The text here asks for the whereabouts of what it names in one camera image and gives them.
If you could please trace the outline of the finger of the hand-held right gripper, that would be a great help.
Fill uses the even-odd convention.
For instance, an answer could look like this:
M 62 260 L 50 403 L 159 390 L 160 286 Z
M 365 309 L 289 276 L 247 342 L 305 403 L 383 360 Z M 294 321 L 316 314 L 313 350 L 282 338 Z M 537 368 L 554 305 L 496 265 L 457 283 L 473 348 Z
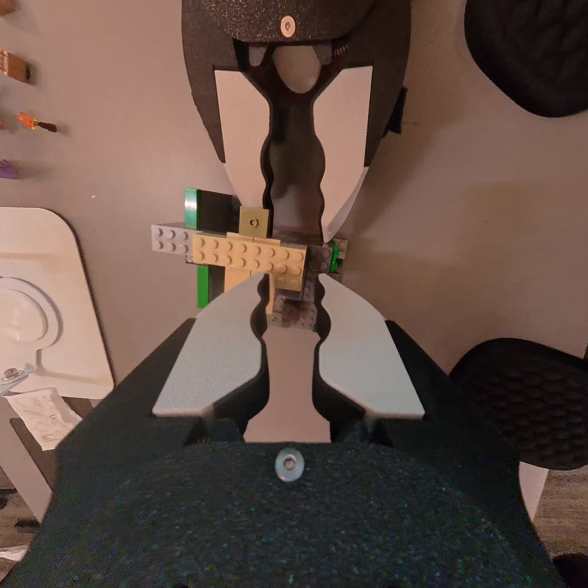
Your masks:
M 324 158 L 321 229 L 330 241 L 348 217 L 364 182 L 371 99 L 371 65 L 341 70 L 313 104 L 313 123 Z
M 216 70 L 224 169 L 246 208 L 266 208 L 268 180 L 263 154 L 269 136 L 268 100 L 243 72 Z

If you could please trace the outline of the brown crate toy brick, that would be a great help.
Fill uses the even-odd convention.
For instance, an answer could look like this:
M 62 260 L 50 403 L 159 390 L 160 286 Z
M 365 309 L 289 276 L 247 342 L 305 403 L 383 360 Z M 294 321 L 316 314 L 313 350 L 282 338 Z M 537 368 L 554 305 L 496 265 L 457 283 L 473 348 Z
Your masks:
M 4 48 L 1 48 L 1 75 L 26 85 L 35 84 L 34 64 Z

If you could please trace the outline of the white moulded plastic tray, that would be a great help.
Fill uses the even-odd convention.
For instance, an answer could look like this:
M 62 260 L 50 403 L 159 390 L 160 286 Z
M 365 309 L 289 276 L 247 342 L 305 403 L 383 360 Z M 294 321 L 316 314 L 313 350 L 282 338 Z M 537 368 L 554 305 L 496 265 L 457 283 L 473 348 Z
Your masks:
M 98 403 L 114 387 L 77 240 L 47 209 L 1 207 L 1 377 Z

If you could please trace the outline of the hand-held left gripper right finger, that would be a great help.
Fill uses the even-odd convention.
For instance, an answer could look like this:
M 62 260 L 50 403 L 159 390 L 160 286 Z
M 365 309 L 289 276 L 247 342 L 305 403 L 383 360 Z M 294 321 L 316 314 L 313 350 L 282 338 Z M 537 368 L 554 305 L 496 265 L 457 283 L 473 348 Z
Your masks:
M 417 395 L 383 315 L 325 274 L 320 307 L 329 329 L 318 351 L 318 375 L 371 418 L 421 419 Z

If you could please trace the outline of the toy brick building model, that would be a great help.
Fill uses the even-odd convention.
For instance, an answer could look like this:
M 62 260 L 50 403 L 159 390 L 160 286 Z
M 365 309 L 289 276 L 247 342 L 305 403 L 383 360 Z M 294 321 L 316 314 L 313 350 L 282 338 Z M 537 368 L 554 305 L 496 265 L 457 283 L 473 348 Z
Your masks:
M 185 219 L 151 225 L 152 250 L 197 267 L 197 308 L 254 274 L 269 276 L 268 323 L 316 331 L 315 284 L 321 273 L 342 282 L 348 241 L 326 244 L 269 238 L 270 211 L 234 195 L 185 189 Z

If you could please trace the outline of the printed paper leaflet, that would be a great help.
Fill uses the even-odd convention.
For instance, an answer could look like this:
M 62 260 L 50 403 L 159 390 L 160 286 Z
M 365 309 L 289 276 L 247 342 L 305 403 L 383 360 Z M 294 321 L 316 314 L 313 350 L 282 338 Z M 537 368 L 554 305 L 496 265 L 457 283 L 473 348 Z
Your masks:
M 43 451 L 54 450 L 82 421 L 55 388 L 5 396 Z

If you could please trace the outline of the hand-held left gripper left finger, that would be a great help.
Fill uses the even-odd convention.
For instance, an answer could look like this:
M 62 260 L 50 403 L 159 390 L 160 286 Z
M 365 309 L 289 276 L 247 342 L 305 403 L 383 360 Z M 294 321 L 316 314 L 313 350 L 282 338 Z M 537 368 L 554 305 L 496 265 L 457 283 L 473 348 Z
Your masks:
M 269 399 L 263 335 L 269 276 L 256 273 L 202 310 L 152 412 L 158 417 L 253 418 Z

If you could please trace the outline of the orange toy torch piece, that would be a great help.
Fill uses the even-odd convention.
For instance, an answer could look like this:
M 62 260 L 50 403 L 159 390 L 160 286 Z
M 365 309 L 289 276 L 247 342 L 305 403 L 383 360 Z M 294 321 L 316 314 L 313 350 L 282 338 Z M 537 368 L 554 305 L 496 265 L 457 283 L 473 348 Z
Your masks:
M 39 121 L 35 119 L 33 116 L 24 112 L 18 112 L 17 120 L 19 124 L 30 130 L 43 129 L 47 130 L 50 133 L 58 132 L 58 128 L 54 123 Z

